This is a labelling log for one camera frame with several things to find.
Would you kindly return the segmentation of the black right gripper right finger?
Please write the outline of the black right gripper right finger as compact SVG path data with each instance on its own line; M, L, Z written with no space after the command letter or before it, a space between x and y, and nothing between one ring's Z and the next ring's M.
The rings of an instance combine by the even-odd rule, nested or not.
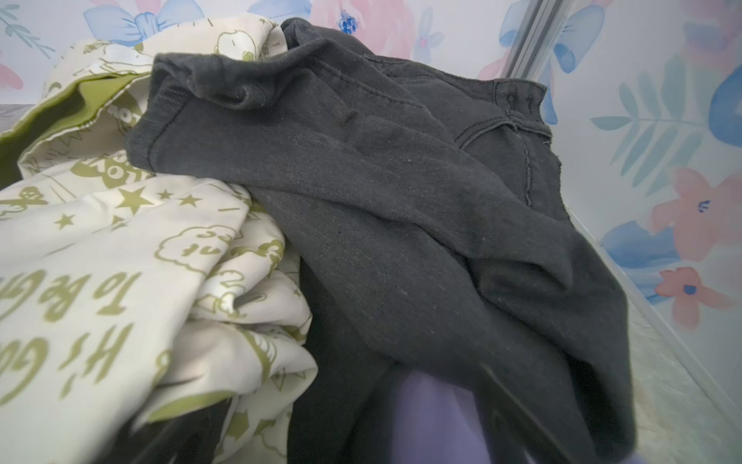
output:
M479 371L475 403L492 463L575 463L489 365L480 363Z

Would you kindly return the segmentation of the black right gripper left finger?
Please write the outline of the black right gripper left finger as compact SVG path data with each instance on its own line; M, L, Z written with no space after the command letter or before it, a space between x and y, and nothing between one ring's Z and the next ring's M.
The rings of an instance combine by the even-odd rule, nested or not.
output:
M115 442L116 463L212 463L231 401L144 425Z

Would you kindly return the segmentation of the purple cloth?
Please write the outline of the purple cloth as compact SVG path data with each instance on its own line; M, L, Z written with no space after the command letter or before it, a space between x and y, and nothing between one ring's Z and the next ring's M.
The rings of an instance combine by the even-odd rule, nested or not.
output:
M392 427L392 463L488 463L475 398L414 371L402 382Z

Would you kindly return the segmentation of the dark grey cloth garment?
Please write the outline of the dark grey cloth garment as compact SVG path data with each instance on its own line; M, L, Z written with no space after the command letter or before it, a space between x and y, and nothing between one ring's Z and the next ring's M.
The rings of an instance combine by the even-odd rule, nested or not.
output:
M388 463L421 371L486 363L575 463L636 446L625 294L573 225L544 88L376 55L304 19L256 62L162 53L136 167L245 187L301 255L319 367L292 463Z

